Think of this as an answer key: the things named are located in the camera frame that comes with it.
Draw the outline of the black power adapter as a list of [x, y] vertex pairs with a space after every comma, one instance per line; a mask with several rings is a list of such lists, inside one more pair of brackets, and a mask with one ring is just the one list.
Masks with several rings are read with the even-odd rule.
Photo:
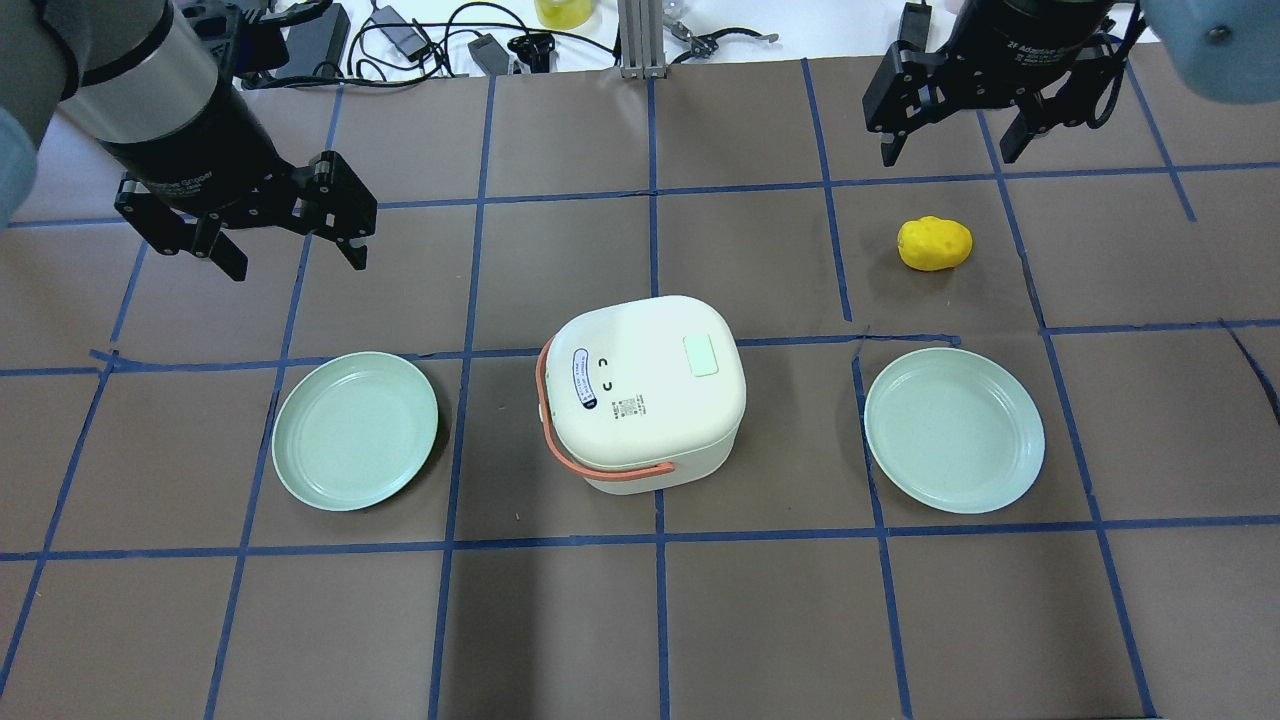
[[513, 69], [509, 51], [493, 35], [468, 41], [468, 55], [485, 76], [508, 76]]

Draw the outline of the green plate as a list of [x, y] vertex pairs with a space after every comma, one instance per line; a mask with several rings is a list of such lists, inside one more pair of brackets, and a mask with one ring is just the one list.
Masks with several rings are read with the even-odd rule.
[[977, 515], [1019, 501], [1044, 464], [1044, 423], [1024, 384], [961, 348], [920, 348], [872, 382], [868, 448], [905, 495], [945, 512]]
[[271, 462], [285, 491], [312, 509], [369, 509], [422, 469], [439, 430], [428, 377], [396, 355], [365, 351], [311, 370], [283, 401]]

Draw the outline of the aluminium profile post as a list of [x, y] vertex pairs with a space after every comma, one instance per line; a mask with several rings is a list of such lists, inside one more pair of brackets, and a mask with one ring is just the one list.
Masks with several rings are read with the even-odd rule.
[[626, 79], [666, 78], [663, 1], [617, 1], [620, 73]]

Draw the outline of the black box device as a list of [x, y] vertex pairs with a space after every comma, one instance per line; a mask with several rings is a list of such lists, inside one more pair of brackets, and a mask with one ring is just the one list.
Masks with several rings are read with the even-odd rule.
[[271, 72], [273, 77], [338, 77], [348, 35], [349, 17], [340, 4], [330, 5], [319, 18], [291, 27], [285, 37], [288, 60]]

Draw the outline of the right green plate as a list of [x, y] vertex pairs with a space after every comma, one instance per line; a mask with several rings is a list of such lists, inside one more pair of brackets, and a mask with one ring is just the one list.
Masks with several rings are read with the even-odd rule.
[[1024, 384], [961, 348], [920, 348], [872, 382], [868, 448], [905, 495], [945, 512], [977, 515], [1019, 501], [1044, 464], [1044, 423]]

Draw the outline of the metal pliers tool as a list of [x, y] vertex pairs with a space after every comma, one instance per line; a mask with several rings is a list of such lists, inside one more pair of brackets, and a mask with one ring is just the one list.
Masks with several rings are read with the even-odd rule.
[[696, 35], [694, 33], [684, 22], [664, 18], [663, 26], [671, 32], [671, 35], [687, 45], [687, 47], [678, 54], [675, 59], [668, 60], [671, 65], [681, 64], [689, 60], [701, 60], [713, 56], [718, 49], [719, 42], [723, 38], [731, 36], [741, 36], [746, 38], [759, 40], [767, 44], [776, 44], [780, 40], [777, 33], [760, 33], [758, 31], [744, 28], [744, 27], [726, 27], [721, 29], [712, 31], [709, 33]]

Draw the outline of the white rice cooker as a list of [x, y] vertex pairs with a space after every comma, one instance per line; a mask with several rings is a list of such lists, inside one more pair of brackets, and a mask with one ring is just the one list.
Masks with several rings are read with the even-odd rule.
[[682, 295], [567, 322], [541, 347], [535, 384], [552, 456], [595, 489], [618, 496], [718, 471], [748, 401], [726, 319]]

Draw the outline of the yellow cup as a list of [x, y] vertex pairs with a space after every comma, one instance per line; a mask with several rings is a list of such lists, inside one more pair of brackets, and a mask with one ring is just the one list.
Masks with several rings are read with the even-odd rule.
[[579, 28], [594, 13], [593, 0], [535, 0], [532, 4], [538, 20], [548, 29]]

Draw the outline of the yellow potato toy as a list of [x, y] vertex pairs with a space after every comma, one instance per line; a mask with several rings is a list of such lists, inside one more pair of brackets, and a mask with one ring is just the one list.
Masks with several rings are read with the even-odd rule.
[[973, 233], [960, 222], [920, 217], [900, 225], [896, 241], [900, 260], [916, 272], [941, 272], [965, 263], [973, 252]]

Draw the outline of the left green plate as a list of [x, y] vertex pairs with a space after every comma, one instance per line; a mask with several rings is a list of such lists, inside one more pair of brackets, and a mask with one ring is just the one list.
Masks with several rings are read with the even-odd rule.
[[285, 491], [312, 509], [369, 509], [422, 469], [439, 430], [428, 377], [396, 355], [365, 351], [311, 370], [283, 401], [271, 462]]

